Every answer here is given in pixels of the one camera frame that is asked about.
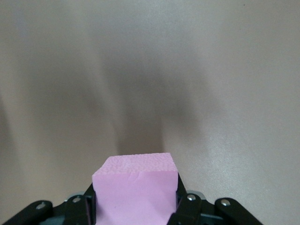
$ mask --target white wall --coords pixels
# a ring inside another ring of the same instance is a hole
[[[264,224],[300,208],[300,2],[0,2],[0,223],[171,152]]]

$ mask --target pink foam block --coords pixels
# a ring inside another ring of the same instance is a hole
[[[170,153],[109,157],[94,173],[97,225],[166,225],[176,211]]]

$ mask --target black plastic part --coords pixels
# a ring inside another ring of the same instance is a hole
[[[89,211],[90,211],[90,223],[92,225],[96,224],[96,193],[94,191],[93,184],[84,193],[88,201]]]
[[[215,205],[198,195],[194,200],[189,200],[189,193],[178,176],[177,187],[177,210],[173,213],[167,225],[262,225],[241,204],[231,198],[222,198],[230,202],[229,206],[221,203],[218,199]]]
[[[83,195],[68,199],[63,225],[91,225],[90,209],[87,198]]]
[[[230,205],[224,206],[221,201],[228,200]],[[232,198],[220,198],[215,202],[219,215],[224,217],[231,225],[263,225],[240,203]]]
[[[38,205],[44,205],[44,207],[37,209]],[[14,215],[3,225],[37,225],[40,221],[43,221],[52,215],[52,202],[36,201]]]
[[[62,225],[65,220],[67,202],[53,208],[53,214],[45,221],[40,222],[38,225]]]

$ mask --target screw head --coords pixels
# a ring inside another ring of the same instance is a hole
[[[188,195],[187,199],[190,200],[190,201],[194,201],[194,200],[196,200],[196,196],[195,195]]]
[[[40,209],[44,208],[45,206],[46,206],[46,204],[44,202],[42,202],[36,207],[36,209],[40,210]]]
[[[228,201],[227,199],[222,199],[221,204],[224,206],[230,206],[230,201]]]
[[[77,203],[77,202],[79,202],[80,200],[81,200],[81,198],[78,196],[78,197],[76,197],[75,199],[73,199],[72,202]]]

